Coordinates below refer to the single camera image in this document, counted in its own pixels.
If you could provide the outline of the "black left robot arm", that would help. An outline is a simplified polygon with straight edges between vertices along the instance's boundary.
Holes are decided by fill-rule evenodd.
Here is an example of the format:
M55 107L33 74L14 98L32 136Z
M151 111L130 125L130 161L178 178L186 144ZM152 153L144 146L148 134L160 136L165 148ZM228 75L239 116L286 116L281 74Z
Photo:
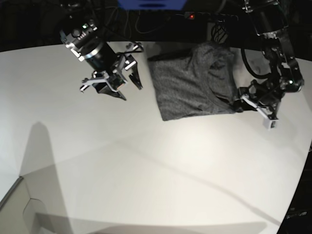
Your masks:
M251 19L256 34L262 41L262 54L269 61L270 72L256 74L248 64L244 48L243 63L254 77L250 85L238 88L237 111L257 111L263 125L273 129L278 123L277 112L286 93L300 92L304 79L294 56L288 23L277 0L246 0L244 11Z

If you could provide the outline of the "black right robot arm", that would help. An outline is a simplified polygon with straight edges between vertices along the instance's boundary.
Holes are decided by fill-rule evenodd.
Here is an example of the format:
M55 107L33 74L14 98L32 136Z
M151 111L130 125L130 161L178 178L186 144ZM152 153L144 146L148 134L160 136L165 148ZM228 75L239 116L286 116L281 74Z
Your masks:
M93 87L98 94L125 100L121 89L131 81L142 89L137 61L133 57L144 51L139 42L128 40L125 50L115 52L106 33L120 36L104 23L104 4L98 0L61 0L66 18L60 29L60 40L79 60L87 62L93 72L82 80L80 91Z

